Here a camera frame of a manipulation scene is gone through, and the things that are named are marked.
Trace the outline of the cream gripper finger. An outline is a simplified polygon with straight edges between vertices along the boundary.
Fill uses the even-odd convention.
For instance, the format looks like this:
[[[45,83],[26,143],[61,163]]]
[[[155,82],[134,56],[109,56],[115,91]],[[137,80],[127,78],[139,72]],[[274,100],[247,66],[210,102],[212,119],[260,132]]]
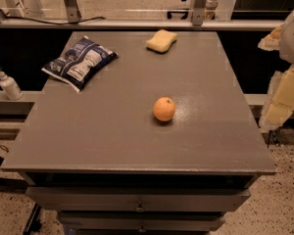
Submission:
[[[259,126],[262,131],[276,130],[294,112],[294,65],[285,71],[276,71],[269,83],[267,99],[261,111]]]
[[[282,25],[277,26],[270,34],[262,38],[258,47],[265,51],[278,51],[280,49],[280,35]]]

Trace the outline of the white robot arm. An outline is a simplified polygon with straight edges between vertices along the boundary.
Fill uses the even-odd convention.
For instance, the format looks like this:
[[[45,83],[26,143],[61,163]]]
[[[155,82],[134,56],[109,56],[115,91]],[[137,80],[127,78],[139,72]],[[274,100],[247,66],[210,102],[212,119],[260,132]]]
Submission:
[[[273,74],[261,111],[260,129],[271,131],[281,127],[294,113],[294,10],[282,25],[261,39],[258,47],[278,51],[279,57],[290,64],[287,71]]]

